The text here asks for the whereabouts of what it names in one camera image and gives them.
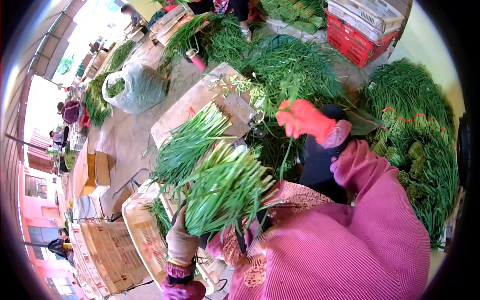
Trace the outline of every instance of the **white cotton glove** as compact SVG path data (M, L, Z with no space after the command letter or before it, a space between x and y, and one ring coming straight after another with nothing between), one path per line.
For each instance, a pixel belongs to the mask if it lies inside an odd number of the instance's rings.
M189 266L198 248L198 237L185 230L185 205L177 214L177 221L167 234L169 261L176 265Z

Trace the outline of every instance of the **yellow wall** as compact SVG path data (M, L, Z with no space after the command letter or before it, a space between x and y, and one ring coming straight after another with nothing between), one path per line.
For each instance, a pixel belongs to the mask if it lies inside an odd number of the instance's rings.
M452 104L455 126L458 128L458 118L465 112L460 81L445 43L416 1L413 1L405 31L388 62L403 57L425 65L435 83L442 86L446 98Z
M128 3L133 5L147 22L150 21L154 13L162 8L158 2L152 2L152 0L128 0Z

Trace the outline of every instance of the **orange rubber glove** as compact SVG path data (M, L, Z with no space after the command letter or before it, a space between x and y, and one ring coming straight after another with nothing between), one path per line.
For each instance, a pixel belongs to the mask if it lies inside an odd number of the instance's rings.
M336 121L323 115L308 100L297 99L289 111L282 111L289 107L290 100L285 100L275 114L278 125L286 125L287 136L293 135L297 139L306 133L314 136L317 144L321 144L335 127Z

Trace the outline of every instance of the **plastic bag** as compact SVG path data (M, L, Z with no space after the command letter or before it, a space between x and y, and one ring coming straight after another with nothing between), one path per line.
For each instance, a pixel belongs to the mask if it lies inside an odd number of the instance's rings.
M125 81L125 88L118 95L108 97L107 87L117 80ZM102 96L113 106L126 113L138 114L165 100L168 79L156 70L137 61L127 61L121 71L108 75L102 85Z

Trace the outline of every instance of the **pink striped jacket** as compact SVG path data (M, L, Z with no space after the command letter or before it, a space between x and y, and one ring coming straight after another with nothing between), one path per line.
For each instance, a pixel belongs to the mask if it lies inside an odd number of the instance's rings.
M336 146L351 124L339 121L322 146ZM331 166L357 193L355 207L321 204L269 229L236 265L229 300L418 299L427 283L430 240L398 183L398 169L351 141ZM171 276L186 269L167 263ZM162 282L164 300L200 300L205 287Z

